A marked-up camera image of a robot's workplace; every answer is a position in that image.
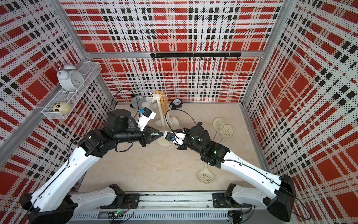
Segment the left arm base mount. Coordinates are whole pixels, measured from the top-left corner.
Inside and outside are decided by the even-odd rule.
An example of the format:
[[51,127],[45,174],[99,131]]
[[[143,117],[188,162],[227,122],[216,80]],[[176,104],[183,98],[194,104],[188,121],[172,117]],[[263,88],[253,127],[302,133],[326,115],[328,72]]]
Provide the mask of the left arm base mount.
[[129,207],[137,209],[139,204],[140,194],[138,193],[125,193],[116,196],[115,200],[110,205],[101,206],[101,209],[128,209]]

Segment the cream utensil rack stand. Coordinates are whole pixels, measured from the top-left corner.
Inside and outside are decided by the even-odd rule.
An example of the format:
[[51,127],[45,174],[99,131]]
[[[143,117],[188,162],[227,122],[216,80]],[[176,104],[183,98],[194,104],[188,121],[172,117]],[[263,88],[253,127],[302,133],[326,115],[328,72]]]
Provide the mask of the cream utensil rack stand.
[[[152,99],[153,102],[156,102],[158,105],[158,112],[160,115],[160,120],[156,121],[155,123],[161,127],[162,132],[164,134],[164,132],[167,130],[168,126],[167,123],[165,121],[165,116],[163,115],[163,110],[162,110],[162,106],[161,106],[161,101],[160,99],[156,99],[155,98],[155,93],[151,93],[151,97],[149,97],[150,99]],[[167,141],[164,136],[160,137],[159,139],[157,139],[157,142],[159,145],[163,146],[163,147],[168,147],[171,145],[171,143],[169,141]]]

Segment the skimmer wooden handle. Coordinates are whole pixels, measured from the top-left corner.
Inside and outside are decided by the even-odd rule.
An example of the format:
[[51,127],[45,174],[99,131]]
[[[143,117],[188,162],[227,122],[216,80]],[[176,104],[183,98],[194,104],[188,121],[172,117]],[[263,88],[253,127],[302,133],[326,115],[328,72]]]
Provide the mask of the skimmer wooden handle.
[[167,95],[163,91],[160,91],[159,93],[161,94],[160,101],[163,110],[163,115],[166,117],[168,111]]
[[178,130],[180,129],[180,123],[175,117],[167,116],[169,125],[171,126],[171,129]]
[[155,98],[156,99],[160,99],[161,98],[161,94],[160,94],[160,91],[159,90],[155,90]]

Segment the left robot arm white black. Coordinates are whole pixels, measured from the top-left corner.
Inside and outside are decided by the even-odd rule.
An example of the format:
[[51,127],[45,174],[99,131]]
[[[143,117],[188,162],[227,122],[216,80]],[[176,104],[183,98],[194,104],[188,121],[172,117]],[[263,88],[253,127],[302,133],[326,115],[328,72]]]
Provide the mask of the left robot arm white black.
[[104,127],[88,132],[67,162],[40,189],[20,197],[29,222],[66,224],[78,213],[100,206],[125,204],[125,192],[117,184],[84,194],[70,194],[70,190],[108,151],[117,149],[119,143],[139,142],[145,147],[160,138],[163,133],[148,126],[155,116],[148,108],[139,111],[139,121],[125,109],[109,112]]

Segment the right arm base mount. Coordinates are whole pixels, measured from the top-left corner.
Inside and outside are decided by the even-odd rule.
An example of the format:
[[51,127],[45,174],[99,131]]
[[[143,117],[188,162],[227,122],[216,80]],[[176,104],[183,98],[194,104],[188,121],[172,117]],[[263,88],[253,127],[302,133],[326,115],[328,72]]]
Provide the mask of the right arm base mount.
[[250,208],[250,204],[238,204],[233,199],[226,198],[225,193],[213,193],[214,208]]

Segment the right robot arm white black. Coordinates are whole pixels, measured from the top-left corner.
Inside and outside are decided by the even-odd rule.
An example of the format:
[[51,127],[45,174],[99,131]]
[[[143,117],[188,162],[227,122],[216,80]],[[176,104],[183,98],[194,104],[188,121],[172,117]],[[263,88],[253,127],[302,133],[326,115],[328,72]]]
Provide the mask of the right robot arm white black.
[[201,123],[190,129],[167,132],[165,139],[177,145],[178,150],[191,149],[199,153],[207,165],[230,172],[252,185],[252,188],[243,188],[230,184],[225,192],[226,202],[230,206],[250,204],[266,208],[281,221],[291,220],[296,196],[292,177],[269,173],[245,161],[226,146],[212,141]]

